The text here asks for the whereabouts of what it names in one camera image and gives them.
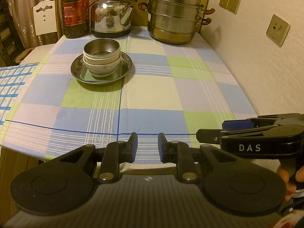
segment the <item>stacked bowls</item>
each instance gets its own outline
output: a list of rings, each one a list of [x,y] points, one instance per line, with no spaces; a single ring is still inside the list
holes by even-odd
[[[114,39],[94,39],[83,48],[83,62],[96,77],[111,75],[121,60],[120,45]]]

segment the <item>table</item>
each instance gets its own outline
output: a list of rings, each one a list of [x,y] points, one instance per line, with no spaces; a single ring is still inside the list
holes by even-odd
[[[199,128],[255,117],[246,95],[197,33],[187,45],[152,39],[144,27],[118,38],[131,72],[105,87],[79,84],[72,61],[93,35],[63,36],[39,64],[0,71],[0,143],[49,160],[82,145],[105,147],[138,133],[136,164],[160,164],[157,134],[199,147]]]

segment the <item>screw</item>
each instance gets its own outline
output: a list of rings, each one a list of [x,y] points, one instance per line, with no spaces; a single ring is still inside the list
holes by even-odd
[[[197,178],[197,175],[194,172],[186,172],[181,177],[187,181],[193,181]]]
[[[111,172],[104,172],[99,175],[99,178],[104,181],[112,180],[114,177],[114,174]]]

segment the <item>electrical outlet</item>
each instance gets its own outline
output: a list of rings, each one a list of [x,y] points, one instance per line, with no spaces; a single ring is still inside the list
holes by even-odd
[[[220,0],[219,5],[223,8],[227,8],[229,0]]]
[[[241,3],[241,0],[229,0],[227,8],[231,12],[237,13],[240,3]]]
[[[290,24],[273,15],[266,34],[278,46],[282,46],[290,29]]]

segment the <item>chair backrest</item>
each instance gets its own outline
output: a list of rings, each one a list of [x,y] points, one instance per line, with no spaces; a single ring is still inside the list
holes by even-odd
[[[45,0],[38,3],[31,10],[32,23],[36,45],[39,45],[38,35],[57,32],[58,40],[61,37],[58,20],[58,0]]]

